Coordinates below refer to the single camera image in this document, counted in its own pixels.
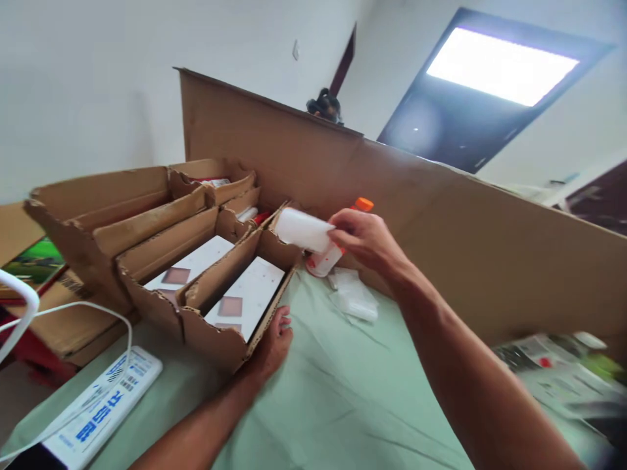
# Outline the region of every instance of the cardboard box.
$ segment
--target cardboard box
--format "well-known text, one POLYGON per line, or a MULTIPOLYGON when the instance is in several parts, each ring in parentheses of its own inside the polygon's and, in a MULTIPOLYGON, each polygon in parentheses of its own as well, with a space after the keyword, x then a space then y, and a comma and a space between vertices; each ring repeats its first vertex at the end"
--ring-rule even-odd
POLYGON ((265 259, 253 259, 204 320, 216 328, 233 328, 248 342, 284 275, 265 259))
MULTIPOLYGON (((22 208, 22 204, 0 206, 0 266, 16 254, 44 236, 44 232, 22 208)), ((88 300, 113 308, 105 295, 94 294, 79 280, 72 270, 66 271, 41 296, 40 310, 45 310, 79 300, 88 300)), ((24 315, 24 306, 7 306, 16 317, 24 315)), ((136 314, 128 313, 131 322, 136 314)), ((126 327, 117 318, 105 313, 76 305, 33 320, 31 331, 60 359, 85 366, 115 340, 126 333, 126 327)))
POLYGON ((226 201, 245 193, 255 185, 255 172, 243 170, 234 162, 205 159, 169 166, 170 186, 175 197, 191 193, 202 187, 208 195, 210 206, 221 206, 226 201), (228 178, 231 184, 220 187, 203 185, 193 178, 228 178))
POLYGON ((227 256, 207 269, 184 292, 185 307, 180 315, 185 330, 185 344, 209 358, 217 367, 235 372, 251 356, 286 290, 302 253, 294 245, 281 243, 269 231, 258 229, 235 245, 227 256), (283 270, 285 277, 263 315, 259 325, 247 342, 241 333, 232 328, 216 328, 204 316, 222 299, 233 283, 242 275, 255 257, 283 270))
POLYGON ((261 223, 261 227, 265 228, 269 227, 270 224, 276 220, 278 213, 283 210, 283 207, 287 205, 292 206, 294 204, 291 201, 285 202, 285 200, 283 200, 280 205, 276 206, 270 205, 268 202, 262 202, 260 197, 261 191, 262 189, 260 187, 250 189, 243 195, 231 199, 220 208, 220 217, 217 220, 220 226, 218 229, 221 233, 226 235, 226 239, 231 243, 236 243, 237 240, 241 240, 247 231, 257 229, 257 224, 255 224, 254 221, 240 222, 237 219, 237 215, 242 213, 246 208, 256 207, 259 209, 259 213, 268 211, 272 214, 261 223))
POLYGON ((174 198, 164 166, 75 178, 34 189, 24 210, 94 292, 131 304, 114 258, 206 207, 202 190, 174 198))
POLYGON ((226 255, 234 244, 220 235, 215 235, 208 242, 203 243, 182 260, 177 261, 166 271, 144 284, 146 290, 158 290, 178 308, 176 301, 177 286, 184 286, 192 279, 196 279, 207 266, 211 266, 226 255))
MULTIPOLYGON (((370 199, 411 261, 489 345, 582 330, 627 358, 627 238, 179 70, 188 161, 219 155, 254 170, 262 203, 295 200, 322 219, 370 199)), ((376 273, 350 257, 342 263, 389 293, 376 273)))
MULTIPOLYGON (((121 282, 128 290, 139 313, 180 342, 184 342, 184 331, 177 308, 163 293, 148 290, 144 284, 215 235, 226 239, 233 228, 225 224, 219 225, 217 221, 220 216, 217 207, 204 210, 126 251, 117 259, 121 282)), ((179 306, 185 305, 182 294, 197 277, 177 289, 175 296, 179 306)))

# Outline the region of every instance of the black hair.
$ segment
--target black hair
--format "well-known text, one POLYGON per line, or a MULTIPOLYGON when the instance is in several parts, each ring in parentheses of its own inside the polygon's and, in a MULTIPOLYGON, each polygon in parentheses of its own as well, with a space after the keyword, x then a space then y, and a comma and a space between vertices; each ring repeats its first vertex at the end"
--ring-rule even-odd
POLYGON ((315 114, 316 112, 320 113, 320 117, 326 119, 327 121, 331 121, 332 123, 344 125, 342 122, 341 115, 342 108, 340 106, 340 101, 329 93, 328 88, 323 88, 320 90, 320 94, 318 95, 318 99, 310 99, 307 102, 307 112, 310 114, 315 114))

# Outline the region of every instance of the red stool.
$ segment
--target red stool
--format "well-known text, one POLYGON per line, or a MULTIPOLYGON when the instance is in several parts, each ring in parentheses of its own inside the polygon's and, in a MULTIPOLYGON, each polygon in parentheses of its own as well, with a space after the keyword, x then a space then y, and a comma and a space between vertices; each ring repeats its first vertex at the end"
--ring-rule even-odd
MULTIPOLYGON (((16 320, 6 309, 0 306, 0 326, 16 320)), ((12 328, 0 333, 0 343, 4 343, 12 328)), ((15 345, 11 354, 31 368, 29 376, 40 384, 59 388, 76 375, 76 366, 60 360, 31 330, 15 345)))

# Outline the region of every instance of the forearm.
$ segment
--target forearm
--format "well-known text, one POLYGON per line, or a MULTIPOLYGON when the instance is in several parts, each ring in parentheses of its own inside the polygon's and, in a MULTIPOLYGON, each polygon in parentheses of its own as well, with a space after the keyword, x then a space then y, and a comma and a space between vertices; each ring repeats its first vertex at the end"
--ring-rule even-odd
POLYGON ((533 397, 409 262, 385 276, 429 383, 478 469, 581 464, 533 397))
POLYGON ((131 469, 211 468, 263 383, 259 374, 244 366, 216 397, 170 429, 131 469))

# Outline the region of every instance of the person's left hand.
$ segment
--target person's left hand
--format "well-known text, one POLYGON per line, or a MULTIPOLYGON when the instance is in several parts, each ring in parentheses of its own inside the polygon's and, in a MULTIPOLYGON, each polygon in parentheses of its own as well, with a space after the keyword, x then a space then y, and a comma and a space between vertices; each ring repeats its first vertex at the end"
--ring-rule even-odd
POLYGON ((288 315, 288 305, 276 311, 270 326, 248 361, 248 370, 264 382, 281 368, 292 344, 294 332, 287 327, 292 321, 288 315))

